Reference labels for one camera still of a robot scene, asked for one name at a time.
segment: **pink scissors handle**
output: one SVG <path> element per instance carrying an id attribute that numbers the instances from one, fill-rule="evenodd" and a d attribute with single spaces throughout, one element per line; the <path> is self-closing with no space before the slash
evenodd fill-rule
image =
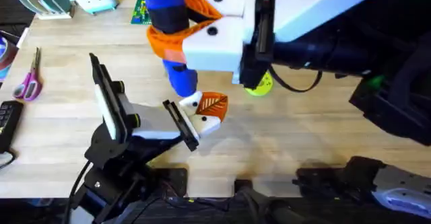
<path id="1" fill-rule="evenodd" d="M 36 70 L 32 70 L 30 74 L 30 80 L 26 88 L 26 93 L 24 94 L 24 100 L 32 101 L 36 99 L 39 96 L 41 89 L 42 89 L 42 84 L 38 81 Z"/>
<path id="2" fill-rule="evenodd" d="M 26 78 L 24 81 L 16 87 L 15 91 L 13 92 L 13 96 L 17 99 L 22 99 L 24 95 L 26 94 L 28 83 L 30 82 L 31 73 L 27 73 Z"/>

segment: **yellow ball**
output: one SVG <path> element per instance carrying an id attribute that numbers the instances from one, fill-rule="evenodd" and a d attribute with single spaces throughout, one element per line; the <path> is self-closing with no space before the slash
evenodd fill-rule
<path id="1" fill-rule="evenodd" d="M 256 89 L 246 88 L 245 90 L 247 90 L 247 92 L 252 96 L 264 96 L 271 91 L 272 85 L 273 81 L 271 74 L 269 74 L 269 72 L 266 72 Z"/>

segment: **orange gripper part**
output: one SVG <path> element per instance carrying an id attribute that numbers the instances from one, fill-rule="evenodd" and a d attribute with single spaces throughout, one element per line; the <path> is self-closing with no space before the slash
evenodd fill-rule
<path id="1" fill-rule="evenodd" d="M 204 116 L 217 116 L 224 120 L 228 111 L 228 96 L 220 93 L 203 92 L 196 114 Z"/>
<path id="2" fill-rule="evenodd" d="M 221 13 L 214 9 L 207 0 L 185 0 L 186 6 L 205 17 L 218 20 L 222 17 Z"/>
<path id="3" fill-rule="evenodd" d="M 162 59 L 186 63 L 183 53 L 183 40 L 222 17 L 206 0 L 185 0 L 185 3 L 188 8 L 210 18 L 210 20 L 175 34 L 164 34 L 157 31 L 155 27 L 150 26 L 147 30 L 148 40 L 154 53 Z"/>
<path id="4" fill-rule="evenodd" d="M 213 22 L 212 20 L 202 22 L 175 34 L 165 34 L 150 26 L 147 30 L 148 41 L 154 53 L 162 59 L 186 63 L 183 53 L 183 40 Z"/>

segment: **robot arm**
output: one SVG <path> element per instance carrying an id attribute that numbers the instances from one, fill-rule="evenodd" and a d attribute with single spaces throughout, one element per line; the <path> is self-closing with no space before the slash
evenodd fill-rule
<path id="1" fill-rule="evenodd" d="M 158 171 L 147 163 L 183 141 L 191 151 L 196 150 L 199 139 L 219 129 L 228 98 L 196 92 L 178 106 L 166 100 L 164 109 L 132 104 L 125 95 L 125 84 L 112 81 L 98 58 L 90 57 L 103 123 L 94 131 L 85 153 L 93 166 L 76 194 L 75 189 L 71 191 L 69 201 L 73 209 L 79 207 L 91 216 L 92 223 L 102 223 L 159 191 L 163 181 L 172 181 L 173 173 L 180 173 L 174 178 L 185 192 L 186 170 Z"/>
<path id="2" fill-rule="evenodd" d="M 423 13 L 431 0 L 146 1 L 147 36 L 165 66 L 175 62 L 167 71 L 180 96 L 195 92 L 194 70 L 232 72 L 250 89 L 267 71 L 291 89 L 272 63 L 353 75 L 364 78 L 350 100 L 364 117 L 431 145 L 431 21 Z M 189 28 L 189 18 L 197 25 Z"/>

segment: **green light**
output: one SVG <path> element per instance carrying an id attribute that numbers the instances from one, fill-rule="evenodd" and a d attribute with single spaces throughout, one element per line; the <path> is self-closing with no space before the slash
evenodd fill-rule
<path id="1" fill-rule="evenodd" d="M 385 76 L 380 75 L 370 79 L 367 83 L 368 83 L 368 86 L 370 86 L 373 89 L 380 89 L 384 80 L 385 80 Z"/>

